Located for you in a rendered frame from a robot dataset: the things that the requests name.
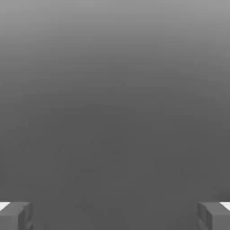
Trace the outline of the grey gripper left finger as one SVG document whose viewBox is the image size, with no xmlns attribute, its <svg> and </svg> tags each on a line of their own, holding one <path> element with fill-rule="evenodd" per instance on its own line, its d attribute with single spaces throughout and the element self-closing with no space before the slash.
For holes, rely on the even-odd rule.
<svg viewBox="0 0 230 230">
<path fill-rule="evenodd" d="M 34 230 L 33 203 L 0 201 L 0 230 Z"/>
</svg>

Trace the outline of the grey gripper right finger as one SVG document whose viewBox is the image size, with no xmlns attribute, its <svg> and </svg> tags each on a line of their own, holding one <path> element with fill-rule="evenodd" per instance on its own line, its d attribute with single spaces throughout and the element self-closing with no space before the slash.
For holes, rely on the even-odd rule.
<svg viewBox="0 0 230 230">
<path fill-rule="evenodd" d="M 230 202 L 199 202 L 197 230 L 230 230 Z"/>
</svg>

